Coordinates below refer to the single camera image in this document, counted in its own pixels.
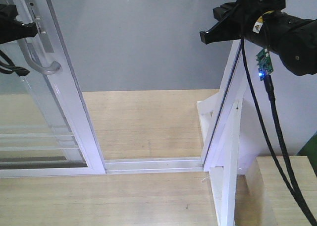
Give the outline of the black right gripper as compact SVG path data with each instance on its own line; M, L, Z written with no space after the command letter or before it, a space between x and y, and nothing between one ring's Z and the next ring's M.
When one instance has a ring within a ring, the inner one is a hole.
M245 38L264 13L285 7L286 0L237 0L224 3L213 9L213 16L218 23L200 32L201 41L207 45Z

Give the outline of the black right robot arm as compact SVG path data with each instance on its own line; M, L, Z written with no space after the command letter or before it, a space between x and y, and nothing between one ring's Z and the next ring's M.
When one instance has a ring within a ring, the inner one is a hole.
M201 31L201 41L214 42L246 39L279 55L293 74L317 72L317 22L283 12L286 0L237 0L213 9L218 21Z

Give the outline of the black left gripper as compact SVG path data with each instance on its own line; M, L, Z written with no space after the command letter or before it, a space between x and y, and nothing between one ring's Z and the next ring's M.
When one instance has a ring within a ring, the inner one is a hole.
M17 21L18 12L15 5L0 5L0 43L5 44L23 38L35 37L38 33L36 23Z

